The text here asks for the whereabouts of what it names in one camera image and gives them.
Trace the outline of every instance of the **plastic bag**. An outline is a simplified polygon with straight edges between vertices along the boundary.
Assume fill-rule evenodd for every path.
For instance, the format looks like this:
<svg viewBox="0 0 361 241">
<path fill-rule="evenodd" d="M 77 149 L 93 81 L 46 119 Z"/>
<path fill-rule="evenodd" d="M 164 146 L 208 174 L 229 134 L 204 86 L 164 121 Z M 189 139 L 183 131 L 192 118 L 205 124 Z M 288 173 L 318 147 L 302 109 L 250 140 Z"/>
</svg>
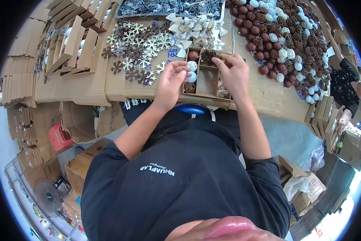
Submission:
<svg viewBox="0 0 361 241">
<path fill-rule="evenodd" d="M 292 200 L 297 191 L 309 193 L 309 178 L 307 176 L 291 177 L 284 186 L 284 193 L 288 202 Z"/>
<path fill-rule="evenodd" d="M 311 172 L 318 171 L 321 167 L 325 165 L 325 161 L 323 159 L 324 157 L 325 149 L 323 146 L 317 148 L 317 150 L 314 150 L 311 157 Z"/>
</svg>

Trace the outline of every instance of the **person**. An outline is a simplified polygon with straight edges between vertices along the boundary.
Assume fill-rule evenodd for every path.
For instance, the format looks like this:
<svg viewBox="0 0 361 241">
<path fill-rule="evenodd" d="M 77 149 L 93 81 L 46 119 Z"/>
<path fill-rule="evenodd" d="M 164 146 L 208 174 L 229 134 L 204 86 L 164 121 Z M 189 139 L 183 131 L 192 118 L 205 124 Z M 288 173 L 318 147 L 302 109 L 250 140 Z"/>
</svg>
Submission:
<svg viewBox="0 0 361 241">
<path fill-rule="evenodd" d="M 347 127 L 350 119 L 355 116 L 359 107 L 359 101 L 361 99 L 361 80 L 351 62 L 340 52 L 336 41 L 332 38 L 331 27 L 328 23 L 326 23 L 326 28 L 331 39 L 331 46 L 341 67 L 341 69 L 334 69 L 330 74 L 331 96 L 333 96 L 334 101 L 339 106 L 345 106 L 343 114 L 337 122 L 337 131 L 340 135 Z"/>
<path fill-rule="evenodd" d="M 88 240 L 285 238 L 291 209 L 250 98 L 249 68 L 239 55 L 213 61 L 237 112 L 217 109 L 214 122 L 174 109 L 189 68 L 168 63 L 153 102 L 123 108 L 128 128 L 91 162 L 81 198 Z"/>
</svg>

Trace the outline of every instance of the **black floral dress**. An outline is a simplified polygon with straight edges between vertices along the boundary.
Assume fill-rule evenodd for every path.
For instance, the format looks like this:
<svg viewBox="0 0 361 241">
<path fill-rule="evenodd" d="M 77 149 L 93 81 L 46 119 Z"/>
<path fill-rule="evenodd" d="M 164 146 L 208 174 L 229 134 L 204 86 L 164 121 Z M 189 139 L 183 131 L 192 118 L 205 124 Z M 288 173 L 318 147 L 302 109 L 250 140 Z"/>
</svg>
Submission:
<svg viewBox="0 0 361 241">
<path fill-rule="evenodd" d="M 351 82 L 359 81 L 358 75 L 345 58 L 340 62 L 340 67 L 342 69 L 335 69 L 331 73 L 331 96 L 338 104 L 345 105 L 345 108 L 351 111 L 353 118 L 359 107 L 359 97 Z"/>
</svg>

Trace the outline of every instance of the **lips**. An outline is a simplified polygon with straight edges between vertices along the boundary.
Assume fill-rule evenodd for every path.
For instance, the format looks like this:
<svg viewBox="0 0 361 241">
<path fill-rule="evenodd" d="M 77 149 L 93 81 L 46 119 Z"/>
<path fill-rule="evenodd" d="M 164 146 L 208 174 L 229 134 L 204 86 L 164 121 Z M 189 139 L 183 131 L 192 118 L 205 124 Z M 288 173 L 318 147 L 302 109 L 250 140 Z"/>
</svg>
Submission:
<svg viewBox="0 0 361 241">
<path fill-rule="evenodd" d="M 253 229 L 256 230 L 255 224 L 248 218 L 241 216 L 230 216 L 222 218 L 209 227 L 206 238 L 216 238 L 232 233 L 236 233 L 242 230 Z"/>
</svg>

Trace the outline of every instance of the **red stool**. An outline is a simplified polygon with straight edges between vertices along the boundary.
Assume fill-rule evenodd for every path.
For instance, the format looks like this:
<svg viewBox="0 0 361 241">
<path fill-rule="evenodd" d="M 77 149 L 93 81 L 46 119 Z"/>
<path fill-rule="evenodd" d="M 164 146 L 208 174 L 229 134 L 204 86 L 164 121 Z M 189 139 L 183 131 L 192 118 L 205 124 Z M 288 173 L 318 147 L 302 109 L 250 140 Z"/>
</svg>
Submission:
<svg viewBox="0 0 361 241">
<path fill-rule="evenodd" d="M 73 145 L 73 140 L 68 132 L 63 131 L 61 122 L 55 124 L 48 132 L 49 141 L 56 152 Z"/>
</svg>

